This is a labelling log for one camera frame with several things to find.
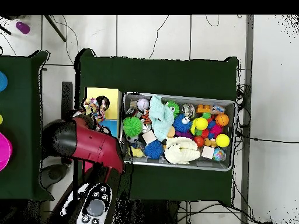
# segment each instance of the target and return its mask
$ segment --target towel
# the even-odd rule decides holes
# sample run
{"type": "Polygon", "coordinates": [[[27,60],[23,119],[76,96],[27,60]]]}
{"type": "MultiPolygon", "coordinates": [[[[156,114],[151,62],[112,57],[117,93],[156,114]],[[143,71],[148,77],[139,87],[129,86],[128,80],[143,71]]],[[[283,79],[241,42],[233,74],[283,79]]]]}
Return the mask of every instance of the towel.
{"type": "Polygon", "coordinates": [[[197,144],[190,138],[168,138],[164,151],[165,159],[173,164],[189,164],[200,157],[197,144]]]}
{"type": "Polygon", "coordinates": [[[160,142],[166,139],[175,120],[172,110],[164,106],[161,99],[161,96],[153,95],[149,103],[149,119],[152,121],[154,134],[160,142]]]}

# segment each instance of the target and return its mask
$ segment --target pink bowl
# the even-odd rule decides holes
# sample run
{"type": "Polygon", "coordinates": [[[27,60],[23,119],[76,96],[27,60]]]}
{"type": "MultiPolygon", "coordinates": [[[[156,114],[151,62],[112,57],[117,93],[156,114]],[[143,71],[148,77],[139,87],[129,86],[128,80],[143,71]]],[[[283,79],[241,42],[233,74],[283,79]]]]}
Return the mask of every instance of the pink bowl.
{"type": "Polygon", "coordinates": [[[11,142],[0,133],[0,171],[6,167],[12,155],[11,142]]]}

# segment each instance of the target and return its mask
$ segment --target white cloth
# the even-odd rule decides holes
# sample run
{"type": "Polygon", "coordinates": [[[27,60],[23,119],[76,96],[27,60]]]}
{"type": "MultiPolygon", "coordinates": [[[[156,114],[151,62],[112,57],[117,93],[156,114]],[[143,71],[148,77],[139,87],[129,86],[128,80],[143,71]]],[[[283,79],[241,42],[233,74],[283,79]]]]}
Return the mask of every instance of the white cloth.
{"type": "Polygon", "coordinates": [[[173,164],[189,164],[189,161],[200,157],[197,144],[190,138],[168,138],[164,151],[165,159],[173,164]]]}

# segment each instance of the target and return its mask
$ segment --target green tablecloth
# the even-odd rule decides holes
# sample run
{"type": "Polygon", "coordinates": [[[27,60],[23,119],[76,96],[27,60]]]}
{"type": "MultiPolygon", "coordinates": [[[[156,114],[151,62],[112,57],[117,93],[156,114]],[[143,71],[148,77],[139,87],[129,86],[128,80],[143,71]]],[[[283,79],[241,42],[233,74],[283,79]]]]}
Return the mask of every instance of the green tablecloth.
{"type": "MultiPolygon", "coordinates": [[[[97,58],[82,50],[77,58],[75,101],[84,98],[85,87],[118,88],[143,92],[209,99],[236,99],[238,60],[225,61],[146,60],[97,58]]],[[[209,171],[126,165],[119,196],[130,194],[144,200],[220,200],[231,204],[232,170],[209,171]]]]}
{"type": "Polygon", "coordinates": [[[0,199],[50,200],[51,194],[39,184],[40,169],[40,89],[39,71],[48,52],[30,57],[0,56],[0,71],[8,86],[0,92],[0,125],[12,143],[8,165],[0,171],[0,199]]]}

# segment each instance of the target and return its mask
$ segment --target gray plastic bin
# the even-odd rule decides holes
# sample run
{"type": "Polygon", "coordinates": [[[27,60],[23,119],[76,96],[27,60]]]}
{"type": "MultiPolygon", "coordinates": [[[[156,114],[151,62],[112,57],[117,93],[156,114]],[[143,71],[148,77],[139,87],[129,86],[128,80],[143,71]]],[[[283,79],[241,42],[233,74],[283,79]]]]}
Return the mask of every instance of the gray plastic bin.
{"type": "MultiPolygon", "coordinates": [[[[126,112],[130,108],[130,102],[132,100],[138,100],[140,98],[146,98],[150,100],[151,96],[154,94],[149,93],[125,93],[123,97],[123,108],[126,112]]],[[[181,167],[185,169],[203,169],[203,170],[217,170],[217,171],[228,171],[232,168],[232,159],[234,153],[234,142],[235,142],[235,127],[237,126],[237,104],[230,100],[211,100],[211,99],[201,99],[201,98],[193,98],[193,97],[183,97],[183,96],[170,96],[170,95],[162,95],[162,102],[166,103],[169,100],[173,100],[177,102],[180,106],[180,113],[181,106],[185,103],[193,104],[197,109],[199,104],[202,105],[213,105],[219,104],[220,106],[225,108],[226,115],[230,118],[228,125],[223,128],[223,133],[227,134],[231,140],[230,145],[223,150],[226,152],[226,160],[222,162],[216,162],[215,160],[211,160],[208,158],[200,157],[197,160],[193,160],[190,164],[170,164],[168,163],[164,157],[160,157],[159,159],[150,159],[147,157],[137,158],[131,157],[128,154],[128,142],[126,140],[126,136],[123,132],[123,123],[120,124],[120,141],[124,143],[122,145],[122,151],[125,152],[126,157],[124,159],[125,163],[133,163],[138,165],[147,165],[147,166],[163,166],[163,167],[181,167]]]]}

